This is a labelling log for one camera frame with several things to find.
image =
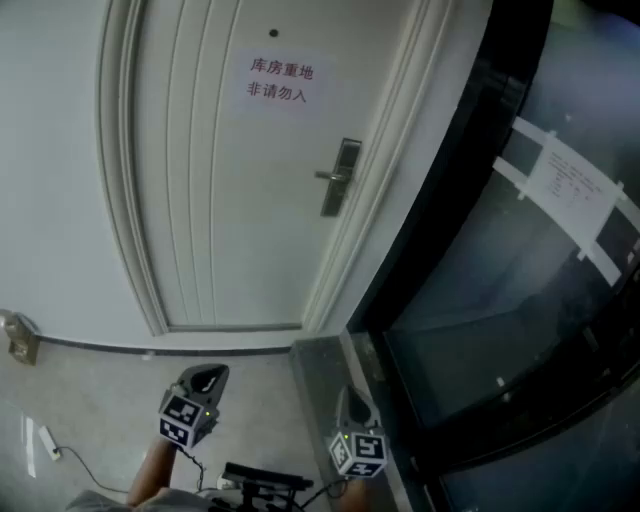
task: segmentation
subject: cable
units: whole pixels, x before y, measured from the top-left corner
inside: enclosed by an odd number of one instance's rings
[[[304,512],[304,508],[298,505],[293,498],[289,498],[289,496],[284,496],[283,494],[272,494],[272,496],[276,498],[280,498],[281,500],[284,500],[287,503],[290,503],[291,505],[293,505],[293,507],[296,508],[297,510],[301,510],[302,512]]]
[[[80,461],[80,464],[84,466],[84,469],[87,470],[87,473],[89,473],[89,476],[91,477],[91,480],[93,480],[93,483],[96,484],[101,489],[104,489],[105,491],[117,492],[120,494],[129,494],[129,491],[121,491],[120,489],[113,489],[112,487],[107,487],[106,485],[102,485],[100,482],[98,482],[93,476],[93,473],[91,472],[89,467],[85,464],[84,460],[82,460],[82,457],[80,457],[80,455],[78,455],[78,452],[76,452],[70,446],[58,446],[58,448],[54,449],[53,451],[54,453],[60,453],[60,450],[69,450],[71,453],[73,453],[76,456],[76,458]]]
[[[184,448],[182,446],[176,445],[176,448],[178,448],[179,452],[182,452],[182,455],[184,455],[187,459],[189,459],[196,466],[198,466],[198,469],[200,470],[200,477],[198,478],[198,492],[202,492],[203,490],[202,482],[204,481],[204,472],[207,470],[207,468],[205,468],[200,462],[198,462],[193,455],[189,455],[186,451],[184,451]]]
[[[309,498],[307,501],[305,501],[302,504],[302,506],[300,506],[299,508],[304,510],[305,508],[307,508],[311,503],[313,503],[315,500],[317,500],[325,492],[327,493],[327,496],[329,496],[329,498],[331,498],[333,500],[337,500],[337,499],[342,498],[342,496],[344,496],[344,493],[347,492],[348,482],[349,481],[346,478],[340,478],[339,480],[336,480],[335,482],[331,482],[329,485],[325,485],[317,493],[315,493],[313,496],[311,496],[311,498]],[[343,483],[344,486],[342,487],[342,490],[340,491],[340,494],[338,494],[337,496],[334,496],[333,494],[331,494],[329,492],[329,489],[331,489],[331,487],[333,487],[334,485],[339,484],[339,483]]]
[[[208,491],[219,491],[220,489],[218,489],[217,487],[204,487],[198,491],[195,492],[195,494],[200,494],[201,492],[208,492]]]

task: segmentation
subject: door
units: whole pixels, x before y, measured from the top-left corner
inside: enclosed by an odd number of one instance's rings
[[[438,510],[637,509],[640,27],[552,3],[522,40],[494,2],[455,142],[364,314]]]
[[[148,3],[132,95],[135,181],[171,329],[300,327],[345,209],[339,196],[353,189],[325,178],[355,164],[360,179],[356,157],[420,3]]]

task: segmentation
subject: handheld controller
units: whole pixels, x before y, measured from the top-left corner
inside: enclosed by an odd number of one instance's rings
[[[380,411],[352,386],[345,386],[338,396],[334,432],[329,453],[338,474],[373,478],[387,465]]]
[[[165,391],[160,405],[160,435],[186,449],[193,448],[213,427],[229,367],[205,364],[187,368]]]

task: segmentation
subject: door lever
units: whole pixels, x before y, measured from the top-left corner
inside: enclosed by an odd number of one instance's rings
[[[353,172],[360,154],[361,142],[352,139],[342,139],[335,166],[332,172],[316,171],[316,178],[329,180],[327,193],[320,215],[323,217],[337,217],[342,202],[347,196],[347,187],[353,179]]]
[[[349,183],[351,181],[350,176],[343,176],[342,174],[335,174],[327,171],[316,171],[316,178],[322,178],[324,180],[337,181],[339,183]]]

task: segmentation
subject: white wall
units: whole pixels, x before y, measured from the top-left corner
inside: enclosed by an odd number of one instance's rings
[[[0,307],[50,336],[147,336],[116,252],[94,127],[104,1],[0,2]]]
[[[484,11],[489,3],[483,0]],[[453,114],[484,26],[483,9],[473,5],[478,2],[462,4],[458,14],[475,32],[455,23],[455,41],[441,57],[444,71],[427,92],[407,155],[328,333],[342,330],[373,278]],[[117,252],[98,169],[95,76],[105,7],[104,0],[0,1],[0,308],[24,313],[47,336],[86,343],[201,349],[290,344],[302,333],[150,336]]]

